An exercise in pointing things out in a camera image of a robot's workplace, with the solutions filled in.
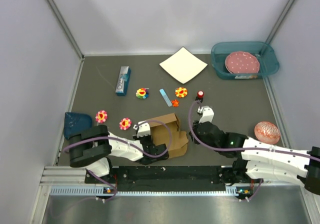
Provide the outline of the brown cardboard box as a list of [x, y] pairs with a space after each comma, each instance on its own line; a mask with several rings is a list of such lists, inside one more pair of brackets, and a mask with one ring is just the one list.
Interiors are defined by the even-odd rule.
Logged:
[[[170, 113], [158, 117], [153, 117], [151, 120], [160, 121], [169, 128], [171, 132], [172, 142], [168, 149], [169, 159], [182, 157], [188, 149], [187, 132], [181, 130], [181, 123], [175, 113]], [[156, 146], [170, 143], [170, 135], [167, 128], [161, 123], [149, 122], [152, 141]]]

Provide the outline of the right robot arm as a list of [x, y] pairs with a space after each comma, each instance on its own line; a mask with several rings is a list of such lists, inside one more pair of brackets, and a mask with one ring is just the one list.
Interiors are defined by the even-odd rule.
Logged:
[[190, 122], [192, 140], [227, 158], [235, 158], [233, 176], [247, 179], [274, 179], [303, 186], [320, 193], [320, 149], [295, 150], [266, 144], [244, 134], [223, 132], [213, 123]]

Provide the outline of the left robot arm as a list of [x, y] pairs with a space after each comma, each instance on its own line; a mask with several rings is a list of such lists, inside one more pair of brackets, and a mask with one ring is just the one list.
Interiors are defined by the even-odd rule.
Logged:
[[106, 125], [98, 125], [73, 134], [68, 146], [62, 151], [69, 154], [72, 168], [87, 168], [102, 182], [109, 182], [114, 175], [107, 156], [127, 159], [142, 165], [149, 165], [169, 158], [169, 147], [163, 143], [155, 145], [151, 127], [147, 121], [133, 127], [133, 140], [122, 138], [108, 131]]

